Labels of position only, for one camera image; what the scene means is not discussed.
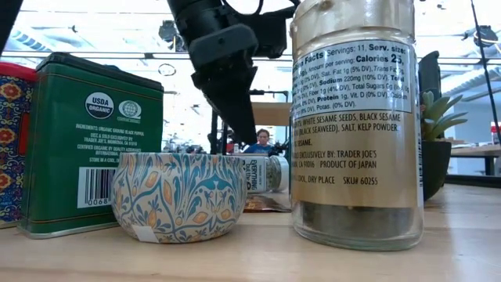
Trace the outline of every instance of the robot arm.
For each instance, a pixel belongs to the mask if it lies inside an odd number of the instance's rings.
[[[285,21],[293,7],[243,15],[226,0],[168,0],[195,69],[193,84],[245,143],[255,143],[249,89],[257,71],[253,56],[275,59],[287,48]]]

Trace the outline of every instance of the floral pattern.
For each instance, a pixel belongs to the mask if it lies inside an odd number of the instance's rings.
[[[122,154],[111,193],[118,223],[150,226],[161,243],[208,240],[229,232],[247,197],[238,157]]]
[[[33,85],[0,75],[0,228],[20,219],[26,128]]]

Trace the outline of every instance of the usda organic logo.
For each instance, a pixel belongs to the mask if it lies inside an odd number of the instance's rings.
[[[127,118],[141,119],[141,106],[130,100],[126,100],[118,106],[120,114]]]
[[[113,113],[114,104],[107,94],[94,92],[85,100],[85,109],[94,118],[105,119]]]

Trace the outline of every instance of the plant pot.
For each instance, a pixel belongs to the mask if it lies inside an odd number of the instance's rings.
[[[444,184],[452,144],[450,142],[423,141],[423,194],[424,200],[433,197]]]

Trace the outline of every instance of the blue shirt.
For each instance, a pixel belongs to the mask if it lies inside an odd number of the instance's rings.
[[[262,146],[260,144],[254,144],[252,146],[249,146],[244,153],[249,153],[249,154],[267,154],[269,151],[271,151],[273,146],[271,145],[265,145]]]

